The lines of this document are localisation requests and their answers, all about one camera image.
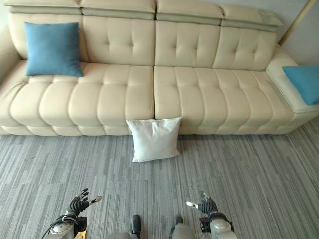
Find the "pillow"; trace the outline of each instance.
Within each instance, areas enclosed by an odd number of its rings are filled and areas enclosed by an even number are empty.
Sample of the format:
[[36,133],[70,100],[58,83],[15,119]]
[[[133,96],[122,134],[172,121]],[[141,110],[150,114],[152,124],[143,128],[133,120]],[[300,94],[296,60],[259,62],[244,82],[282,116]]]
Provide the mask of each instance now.
[[319,103],[319,66],[284,66],[283,70],[307,105]]
[[80,67],[77,22],[66,24],[24,23],[28,46],[26,75],[83,76]]
[[172,158],[179,155],[177,137],[181,117],[163,120],[127,120],[134,144],[133,162]]

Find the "tufted upholstery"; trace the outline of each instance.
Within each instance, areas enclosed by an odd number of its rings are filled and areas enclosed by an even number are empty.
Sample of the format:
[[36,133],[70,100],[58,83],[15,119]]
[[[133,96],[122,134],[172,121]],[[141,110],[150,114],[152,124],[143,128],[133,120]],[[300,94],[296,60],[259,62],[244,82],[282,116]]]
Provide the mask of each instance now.
[[[152,0],[9,1],[18,12],[36,2],[30,12],[71,4],[64,8],[82,15],[10,14],[0,37],[0,134],[126,135],[125,120],[178,116],[180,134],[283,134],[319,114],[283,74],[295,62],[273,55],[271,13],[161,0],[154,21]],[[84,77],[26,77],[25,21],[78,22]]]
[[0,89],[1,130],[22,135],[126,135],[154,117],[152,67],[82,63],[84,77],[25,76],[20,61]]
[[295,114],[266,72],[154,68],[155,118],[182,116],[180,134],[288,133],[317,113]]
[[263,71],[275,45],[273,32],[221,27],[213,68]]
[[154,63],[154,21],[84,16],[90,62],[149,65]]
[[155,65],[211,67],[219,26],[157,21]]

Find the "robot leg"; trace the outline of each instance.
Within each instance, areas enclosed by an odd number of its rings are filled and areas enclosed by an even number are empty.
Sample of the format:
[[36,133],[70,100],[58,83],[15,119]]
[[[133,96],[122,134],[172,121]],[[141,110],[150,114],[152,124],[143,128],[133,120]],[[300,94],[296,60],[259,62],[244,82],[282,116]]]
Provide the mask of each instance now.
[[106,237],[106,239],[131,239],[130,235],[125,232],[112,233]]
[[193,229],[184,223],[175,225],[171,239],[196,239]]

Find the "sofa seat cushion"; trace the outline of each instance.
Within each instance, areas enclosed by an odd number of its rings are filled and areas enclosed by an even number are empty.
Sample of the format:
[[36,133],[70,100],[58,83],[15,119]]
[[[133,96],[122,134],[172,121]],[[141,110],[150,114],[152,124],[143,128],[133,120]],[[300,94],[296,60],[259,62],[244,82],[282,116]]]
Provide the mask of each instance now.
[[279,134],[303,121],[261,71],[155,66],[154,94],[155,119],[182,116],[180,134]]
[[0,125],[11,134],[127,135],[125,120],[154,117],[150,66],[81,63],[84,77],[25,76],[21,61],[0,92]]

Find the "wall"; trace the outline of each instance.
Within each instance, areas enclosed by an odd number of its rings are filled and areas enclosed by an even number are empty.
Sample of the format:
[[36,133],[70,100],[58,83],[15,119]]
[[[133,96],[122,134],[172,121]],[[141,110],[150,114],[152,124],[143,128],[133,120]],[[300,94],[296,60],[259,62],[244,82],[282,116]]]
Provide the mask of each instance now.
[[319,0],[289,36],[283,47],[299,65],[319,65]]
[[0,0],[0,32],[8,24],[8,7],[3,5],[4,0]]

